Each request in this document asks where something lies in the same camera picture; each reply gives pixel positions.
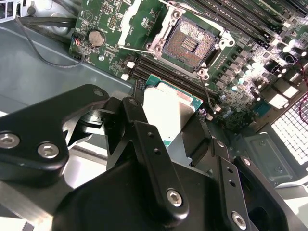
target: black plastic arm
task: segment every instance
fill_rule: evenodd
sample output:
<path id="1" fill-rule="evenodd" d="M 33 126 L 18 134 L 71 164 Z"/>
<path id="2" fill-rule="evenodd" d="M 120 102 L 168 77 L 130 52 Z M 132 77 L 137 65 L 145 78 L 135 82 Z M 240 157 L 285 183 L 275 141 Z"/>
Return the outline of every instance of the black plastic arm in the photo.
<path id="1" fill-rule="evenodd" d="M 0 180 L 55 183 L 68 161 L 67 145 L 77 122 L 108 99 L 106 91 L 84 85 L 0 118 Z"/>

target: ram slot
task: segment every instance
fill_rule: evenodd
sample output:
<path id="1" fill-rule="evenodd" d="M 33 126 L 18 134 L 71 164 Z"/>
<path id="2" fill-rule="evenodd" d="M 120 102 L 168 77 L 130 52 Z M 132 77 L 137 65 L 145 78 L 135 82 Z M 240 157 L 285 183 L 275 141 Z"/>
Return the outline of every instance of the ram slot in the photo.
<path id="1" fill-rule="evenodd" d="M 291 10 L 293 8 L 293 13 L 298 14 L 298 16 L 306 17 L 308 10 L 296 0 L 282 0 L 281 4 L 286 7 L 286 9 Z"/>
<path id="2" fill-rule="evenodd" d="M 275 15 L 272 15 L 270 12 L 262 8 L 262 6 L 255 3 L 253 0 L 249 0 L 248 2 L 246 0 L 240 0 L 246 7 L 249 7 L 250 5 L 253 6 L 258 14 L 261 14 L 261 17 L 271 19 L 279 24 L 283 23 L 283 19 L 276 17 Z"/>
<path id="3" fill-rule="evenodd" d="M 263 19 L 251 9 L 243 6 L 239 1 L 237 0 L 220 0 L 220 1 L 226 3 L 227 5 L 230 5 L 232 9 L 237 11 L 237 13 L 243 14 L 246 20 L 251 21 L 257 26 L 268 29 L 272 32 L 277 32 L 277 33 L 281 32 L 281 26 L 274 25 L 269 21 Z"/>
<path id="4" fill-rule="evenodd" d="M 199 97 L 203 100 L 207 100 L 207 96 L 206 93 L 204 92 L 203 87 L 189 81 L 188 79 L 180 75 L 177 75 L 176 73 L 168 70 L 161 64 L 154 62 L 149 58 L 140 57 L 137 61 L 137 65 L 135 66 L 132 74 L 133 78 L 141 78 L 141 79 L 147 79 L 150 76 L 150 74 L 154 74 L 170 82 L 171 84 L 191 93 L 196 97 Z M 215 97 L 215 95 L 210 92 L 209 95 L 211 99 Z"/>
<path id="5" fill-rule="evenodd" d="M 241 26 L 246 27 L 247 30 L 250 30 L 251 32 L 259 33 L 259 35 L 263 37 L 265 40 L 267 40 L 270 37 L 270 34 L 268 32 L 266 32 L 262 28 L 259 28 L 258 26 L 251 23 L 250 21 L 247 21 L 244 17 L 242 17 L 238 13 L 235 13 L 234 9 L 232 8 L 230 9 L 230 7 L 228 7 L 228 5 L 226 5 L 225 3 L 221 3 L 219 2 L 219 0 L 207 1 L 207 3 L 209 5 L 212 5 L 214 8 L 217 8 L 218 10 L 220 10 L 223 14 L 227 16 L 231 16 L 234 21 L 236 21 L 237 23 L 240 23 Z"/>
<path id="6" fill-rule="evenodd" d="M 264 48 L 268 48 L 268 41 L 264 39 L 264 36 L 261 36 L 259 33 L 256 33 L 255 31 L 248 28 L 245 24 L 234 21 L 232 18 L 227 17 L 226 15 L 222 14 L 221 12 L 217 11 L 216 8 L 213 10 L 213 7 L 209 7 L 204 4 L 204 1 L 195 0 L 197 3 L 199 3 L 203 8 L 205 9 L 204 14 L 206 14 L 208 17 L 214 19 L 215 21 L 218 21 L 221 24 L 224 24 L 226 28 L 233 32 L 239 32 L 241 34 L 247 35 L 249 38 L 251 38 L 254 42 L 257 44 L 263 46 Z"/>

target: black metal bracket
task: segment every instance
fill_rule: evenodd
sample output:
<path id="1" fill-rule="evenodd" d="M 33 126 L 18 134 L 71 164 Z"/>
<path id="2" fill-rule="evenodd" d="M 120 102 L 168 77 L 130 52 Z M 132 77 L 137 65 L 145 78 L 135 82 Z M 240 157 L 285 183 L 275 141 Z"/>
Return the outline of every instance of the black metal bracket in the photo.
<path id="1" fill-rule="evenodd" d="M 189 204 L 157 128 L 148 124 L 141 103 L 133 98 L 124 98 L 119 111 L 124 115 L 124 134 L 109 152 L 107 169 L 136 155 L 154 217 L 167 227 L 179 225 L 188 215 Z M 173 191 L 181 197 L 179 206 L 169 201 L 168 193 Z"/>
<path id="2" fill-rule="evenodd" d="M 54 230 L 307 230 L 252 162 L 230 162 L 196 115 L 182 131 L 195 168 L 183 167 L 170 160 L 139 101 L 109 98 L 94 85 L 0 119 L 0 180 L 53 184 L 68 149 L 102 129 L 108 170 L 66 196 Z M 118 210 L 128 225 L 115 224 Z"/>
<path id="3" fill-rule="evenodd" d="M 0 179 L 49 185 L 59 179 L 79 119 L 102 108 L 106 91 L 84 85 L 0 119 Z"/>
<path id="4" fill-rule="evenodd" d="M 307 230 L 250 159 L 240 156 L 234 164 L 244 185 L 249 217 L 259 230 Z"/>

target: mounting hole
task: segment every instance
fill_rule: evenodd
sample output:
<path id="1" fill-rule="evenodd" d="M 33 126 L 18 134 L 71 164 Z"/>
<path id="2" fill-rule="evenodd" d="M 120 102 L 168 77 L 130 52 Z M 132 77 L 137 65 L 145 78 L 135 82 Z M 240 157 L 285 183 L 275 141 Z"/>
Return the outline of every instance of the mounting hole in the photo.
<path id="1" fill-rule="evenodd" d="M 161 152 L 160 152 L 160 150 L 159 150 L 158 148 L 155 148 L 155 149 L 154 149 L 154 153 L 155 153 L 156 155 L 160 155 L 160 154 L 161 154 Z"/>
<path id="2" fill-rule="evenodd" d="M 232 180 L 229 180 L 229 183 L 230 183 L 230 185 L 232 185 L 233 187 L 236 187 L 236 184 L 235 184 Z"/>
<path id="3" fill-rule="evenodd" d="M 148 133 L 148 136 L 151 137 L 151 138 L 154 138 L 154 134 L 151 133 L 151 132 Z"/>
<path id="4" fill-rule="evenodd" d="M 230 172 L 230 173 L 233 173 L 233 170 L 231 168 L 227 168 L 227 170 Z"/>

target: metal plate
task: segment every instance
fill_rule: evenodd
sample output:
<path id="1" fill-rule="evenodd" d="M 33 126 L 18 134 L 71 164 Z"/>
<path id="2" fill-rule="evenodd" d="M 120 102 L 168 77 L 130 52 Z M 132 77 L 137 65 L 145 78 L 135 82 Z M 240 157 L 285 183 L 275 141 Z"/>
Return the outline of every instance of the metal plate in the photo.
<path id="1" fill-rule="evenodd" d="M 166 146 L 171 144 L 194 113 L 193 107 L 177 95 L 152 86 L 144 91 L 143 109 L 149 124 L 157 127 Z"/>

